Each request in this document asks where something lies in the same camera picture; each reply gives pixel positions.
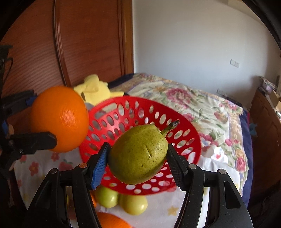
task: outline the green tomato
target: green tomato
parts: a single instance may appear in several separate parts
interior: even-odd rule
[[[105,208],[116,206],[118,204],[118,195],[118,192],[102,185],[98,186],[95,190],[95,198],[97,202]]]
[[[123,195],[119,196],[119,205],[131,215],[140,215],[147,209],[147,199],[145,196]]]

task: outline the navy blue blanket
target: navy blue blanket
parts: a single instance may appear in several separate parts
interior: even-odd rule
[[[249,132],[249,127],[248,127],[247,115],[248,115],[248,112],[246,110],[244,110],[243,114],[240,116],[244,151],[248,158],[248,166],[249,166],[248,178],[245,182],[245,185],[243,188],[243,196],[242,196],[242,199],[243,199],[244,203],[246,204],[246,206],[248,206],[248,203],[249,203],[252,181],[253,181],[253,147],[252,147],[252,138],[251,138],[251,135]]]

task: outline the light switch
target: light switch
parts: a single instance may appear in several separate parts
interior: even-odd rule
[[[232,59],[230,60],[230,64],[231,64],[231,65],[235,66],[235,63],[236,63],[236,62],[235,62],[234,60],[232,60]]]
[[[234,60],[230,60],[230,65],[235,66],[235,67],[239,67],[239,63],[234,61]]]

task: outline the wooden furniture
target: wooden furniture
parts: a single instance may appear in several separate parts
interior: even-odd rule
[[[133,73],[132,27],[132,0],[34,1],[0,41],[13,45],[14,58],[2,96]],[[9,118],[15,133],[28,131],[28,114]]]
[[[281,180],[281,122],[266,97],[257,90],[250,114],[257,124],[253,141],[254,176],[251,197],[259,196]]]

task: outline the green pear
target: green pear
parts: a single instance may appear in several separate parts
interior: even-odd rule
[[[121,135],[108,155],[108,165],[125,184],[140,184],[155,176],[164,164],[168,150],[165,136],[179,124],[175,121],[163,131],[154,124],[135,126]]]

